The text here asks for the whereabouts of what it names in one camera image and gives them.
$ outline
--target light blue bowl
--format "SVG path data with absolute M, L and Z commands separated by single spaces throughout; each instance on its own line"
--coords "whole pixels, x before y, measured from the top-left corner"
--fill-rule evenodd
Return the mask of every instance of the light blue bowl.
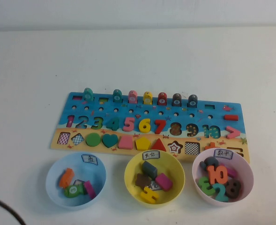
M 67 168 L 73 169 L 75 174 L 71 185 L 75 180 L 91 182 L 97 195 L 93 200 L 89 195 L 79 195 L 75 198 L 64 196 L 64 189 L 59 187 L 59 182 Z M 80 210 L 90 206 L 99 198 L 105 181 L 106 171 L 102 161 L 90 153 L 77 152 L 61 158 L 52 165 L 46 177 L 46 191 L 50 199 L 57 205 L 71 210 Z

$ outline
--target black cable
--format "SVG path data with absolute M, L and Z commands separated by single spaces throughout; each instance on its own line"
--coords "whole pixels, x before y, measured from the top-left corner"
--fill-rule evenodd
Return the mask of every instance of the black cable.
M 7 204 L 5 204 L 4 202 L 2 202 L 0 200 L 0 206 L 3 207 L 5 210 L 7 210 L 9 213 L 11 213 L 21 225 L 26 225 L 25 222 L 23 221 L 23 219 L 21 218 L 21 216 L 18 215 L 17 212 L 15 212 L 11 207 L 9 207 Z

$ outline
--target green circle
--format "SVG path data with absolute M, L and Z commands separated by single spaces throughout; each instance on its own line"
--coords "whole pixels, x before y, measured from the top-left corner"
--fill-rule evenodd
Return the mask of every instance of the green circle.
M 101 138 L 98 133 L 91 133 L 86 136 L 86 144 L 90 147 L 98 146 L 101 142 Z

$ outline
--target white wall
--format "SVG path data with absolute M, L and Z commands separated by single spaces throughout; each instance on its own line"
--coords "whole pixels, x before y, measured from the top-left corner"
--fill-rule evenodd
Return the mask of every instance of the white wall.
M 276 25 L 276 0 L 0 0 L 0 30 Z

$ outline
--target white table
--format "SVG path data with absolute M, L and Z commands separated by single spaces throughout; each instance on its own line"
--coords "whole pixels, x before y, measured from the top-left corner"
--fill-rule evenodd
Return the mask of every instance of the white table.
M 131 157 L 96 154 L 108 172 L 100 200 L 80 211 L 56 206 L 45 177 L 71 152 L 49 145 L 68 93 L 85 87 L 241 103 L 252 193 L 207 205 L 184 163 L 181 197 L 149 210 L 125 188 Z M 31 225 L 276 224 L 276 27 L 0 32 L 0 199 Z M 0 208 L 0 224 L 17 223 Z

